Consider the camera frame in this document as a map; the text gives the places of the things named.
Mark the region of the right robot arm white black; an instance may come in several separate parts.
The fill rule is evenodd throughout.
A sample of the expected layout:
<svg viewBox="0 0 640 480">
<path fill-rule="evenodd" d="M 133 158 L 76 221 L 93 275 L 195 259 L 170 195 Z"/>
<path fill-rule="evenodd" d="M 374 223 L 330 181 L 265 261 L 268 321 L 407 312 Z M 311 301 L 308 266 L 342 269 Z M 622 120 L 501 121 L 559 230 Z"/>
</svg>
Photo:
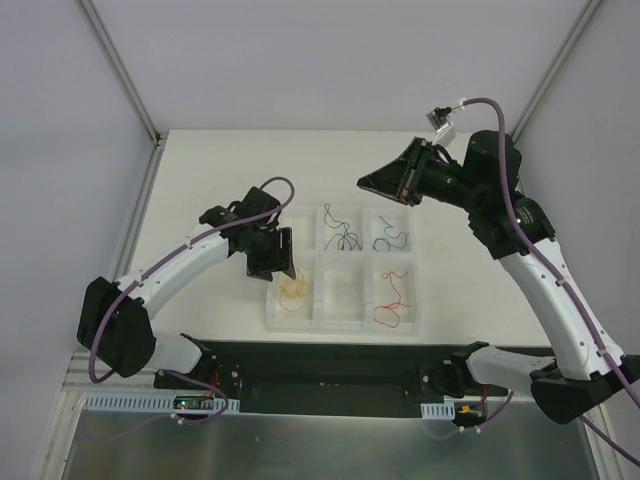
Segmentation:
<svg viewBox="0 0 640 480">
<path fill-rule="evenodd" d="M 474 342 L 429 370 L 432 387 L 454 398 L 484 384 L 529 394 L 548 418 L 567 424 L 638 381 L 639 358 L 625 354 L 599 322 L 585 324 L 550 221 L 514 188 L 521 161 L 511 138 L 496 131 L 472 134 L 462 162 L 416 137 L 357 186 L 402 205 L 429 197 L 463 209 L 473 235 L 516 282 L 551 344 L 551 356 L 537 357 Z"/>
</svg>

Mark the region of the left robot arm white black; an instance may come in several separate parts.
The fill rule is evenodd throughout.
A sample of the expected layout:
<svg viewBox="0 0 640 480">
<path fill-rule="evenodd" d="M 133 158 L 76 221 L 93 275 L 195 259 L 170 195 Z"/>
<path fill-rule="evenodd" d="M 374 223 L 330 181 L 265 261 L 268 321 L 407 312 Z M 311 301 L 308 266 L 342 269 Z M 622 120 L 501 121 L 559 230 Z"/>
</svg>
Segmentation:
<svg viewBox="0 0 640 480">
<path fill-rule="evenodd" d="M 145 368 L 176 372 L 188 388 L 204 387 L 211 377 L 205 349 L 188 334 L 155 331 L 152 321 L 166 303 L 208 268 L 241 253 L 250 278 L 294 278 L 292 230 L 279 224 L 288 206 L 252 187 L 243 199 L 206 210 L 189 233 L 151 265 L 116 280 L 104 277 L 86 288 L 78 342 L 88 349 L 88 374 L 99 384 L 102 361 L 109 374 L 131 377 Z"/>
</svg>

